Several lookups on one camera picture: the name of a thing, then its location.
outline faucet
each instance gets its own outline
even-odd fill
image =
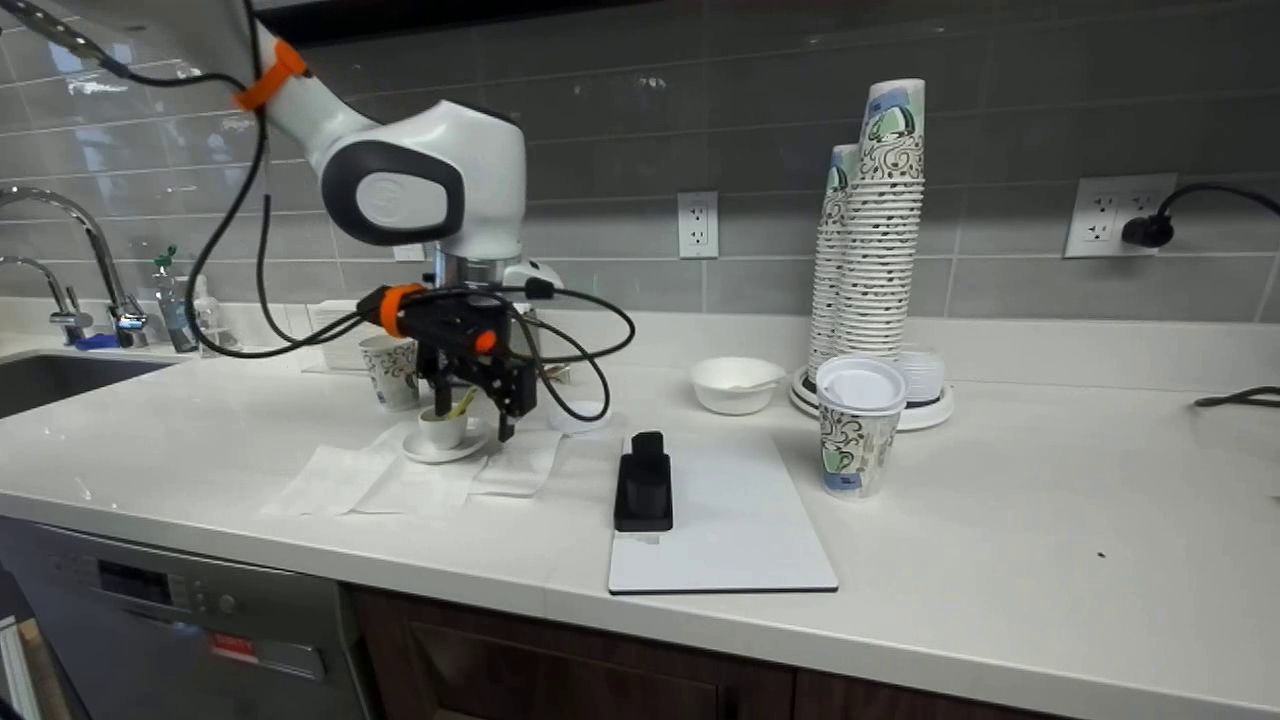
[[[42,271],[45,283],[48,283],[48,298],[53,298],[53,305],[55,305],[55,311],[48,317],[48,325],[61,325],[66,338],[68,338],[68,345],[82,345],[82,340],[85,340],[85,331],[91,327],[91,317],[82,311],[77,294],[72,294],[68,283],[61,283],[48,265],[42,265],[42,262],[32,262],[32,255],[0,255],[0,265]]]
[[[90,218],[90,209],[82,209],[77,199],[61,196],[61,192],[48,192],[48,190],[0,183],[0,206],[22,206],[22,199],[53,206],[53,209],[68,212],[85,228],[91,262],[98,262],[98,269],[106,277],[106,288],[110,288],[110,311],[116,319],[116,340],[125,349],[149,345],[149,338],[146,338],[149,331],[149,317],[125,294],[110,232]]]

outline small white bowl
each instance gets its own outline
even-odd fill
[[[783,380],[783,367],[757,357],[714,357],[691,365],[691,398],[715,415],[763,411]]]

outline dark wood cabinet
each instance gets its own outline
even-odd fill
[[[388,720],[1033,720],[570,623],[353,590]]]

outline white countertop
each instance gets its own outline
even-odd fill
[[[290,360],[181,365],[0,421],[0,515],[1012,710],[1280,718],[1280,411],[1187,411],[1280,386],[1278,327],[922,325],[961,415],[903,435],[873,499],[818,483],[818,427],[783,399],[751,421],[687,405],[687,360],[794,360],[799,319],[644,317],[642,331],[614,365],[614,434],[774,435],[840,591],[607,596],[607,435],[564,444],[535,499],[262,515],[318,444],[388,427],[364,377]]]

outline wall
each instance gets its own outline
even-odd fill
[[[926,317],[1280,319],[1280,225],[1187,206],[1175,253],[1059,262],[1076,178],[1182,173],[1280,192],[1280,5],[1274,0],[657,0],[312,47],[372,115],[435,98],[516,115],[533,142],[530,253],[627,309],[808,311],[828,144],[857,137],[867,82],[929,78]],[[116,94],[4,28],[0,178],[106,218],[128,271],[214,228],[249,158],[216,94]],[[164,47],[116,54],[171,72]],[[294,144],[274,150],[275,300],[361,298],[408,277],[339,242]],[[724,255],[675,255],[675,192],[715,190]],[[216,294],[253,288],[249,218]],[[0,253],[32,253],[91,298],[85,242],[0,209]],[[4,271],[0,294],[42,294]]]

